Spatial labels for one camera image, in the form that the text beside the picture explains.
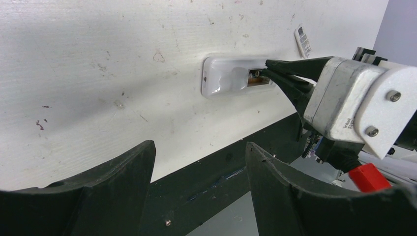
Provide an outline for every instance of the red stain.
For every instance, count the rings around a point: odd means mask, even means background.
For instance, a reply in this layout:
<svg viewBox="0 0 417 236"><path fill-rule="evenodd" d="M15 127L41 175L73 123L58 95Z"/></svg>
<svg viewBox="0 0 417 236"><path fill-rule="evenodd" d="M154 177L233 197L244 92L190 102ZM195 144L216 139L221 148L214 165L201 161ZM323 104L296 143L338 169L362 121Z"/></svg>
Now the red stain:
<svg viewBox="0 0 417 236"><path fill-rule="evenodd" d="M44 130L43 129L43 126L41 124L39 124L39 121L38 120L36 121L36 125L40 126L40 130Z"/></svg>

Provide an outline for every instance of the red block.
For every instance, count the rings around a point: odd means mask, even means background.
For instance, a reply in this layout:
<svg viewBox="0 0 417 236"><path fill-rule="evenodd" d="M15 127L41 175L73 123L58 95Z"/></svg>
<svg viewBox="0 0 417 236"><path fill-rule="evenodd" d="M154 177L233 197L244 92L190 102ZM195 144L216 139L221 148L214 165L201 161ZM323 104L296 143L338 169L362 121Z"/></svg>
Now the red block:
<svg viewBox="0 0 417 236"><path fill-rule="evenodd" d="M349 177L362 192L373 192L391 188L387 179L385 179L372 163L356 167L349 171Z"/></svg>

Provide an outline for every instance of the table surface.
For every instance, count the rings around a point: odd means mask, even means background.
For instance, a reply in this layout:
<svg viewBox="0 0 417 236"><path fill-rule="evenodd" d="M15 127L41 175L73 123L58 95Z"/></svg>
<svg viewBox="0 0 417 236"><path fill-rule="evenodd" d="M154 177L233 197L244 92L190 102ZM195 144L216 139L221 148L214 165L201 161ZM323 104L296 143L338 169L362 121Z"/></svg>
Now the table surface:
<svg viewBox="0 0 417 236"><path fill-rule="evenodd" d="M372 48L388 0L0 1L0 189L45 187L154 140L152 181L295 110L279 88L207 100L208 56Z"/></svg>

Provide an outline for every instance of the metal screw head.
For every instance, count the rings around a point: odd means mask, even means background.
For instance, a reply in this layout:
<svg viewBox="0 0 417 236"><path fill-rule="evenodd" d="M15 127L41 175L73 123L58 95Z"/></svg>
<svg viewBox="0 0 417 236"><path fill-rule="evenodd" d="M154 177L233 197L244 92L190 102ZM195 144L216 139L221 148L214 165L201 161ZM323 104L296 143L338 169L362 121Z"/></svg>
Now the metal screw head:
<svg viewBox="0 0 417 236"><path fill-rule="evenodd" d="M401 93L395 90L391 90L387 93L387 99L390 100L391 102L396 102L398 100L400 100L401 98Z"/></svg>
<svg viewBox="0 0 417 236"><path fill-rule="evenodd" d="M365 130L365 133L369 136L369 137L375 137L378 135L379 130L377 128L375 128L374 126L370 126Z"/></svg>

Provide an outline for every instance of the white table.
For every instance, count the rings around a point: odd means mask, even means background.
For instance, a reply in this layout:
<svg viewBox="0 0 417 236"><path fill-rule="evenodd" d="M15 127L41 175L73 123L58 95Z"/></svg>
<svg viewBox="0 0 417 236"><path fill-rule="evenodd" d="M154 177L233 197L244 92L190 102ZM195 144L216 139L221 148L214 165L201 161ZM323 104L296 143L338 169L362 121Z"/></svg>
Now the white table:
<svg viewBox="0 0 417 236"><path fill-rule="evenodd" d="M206 100L204 58L300 59L300 23L313 57L350 58L387 2L1 1L0 188L45 187L144 140L152 181L195 162L295 111L279 88Z"/></svg>

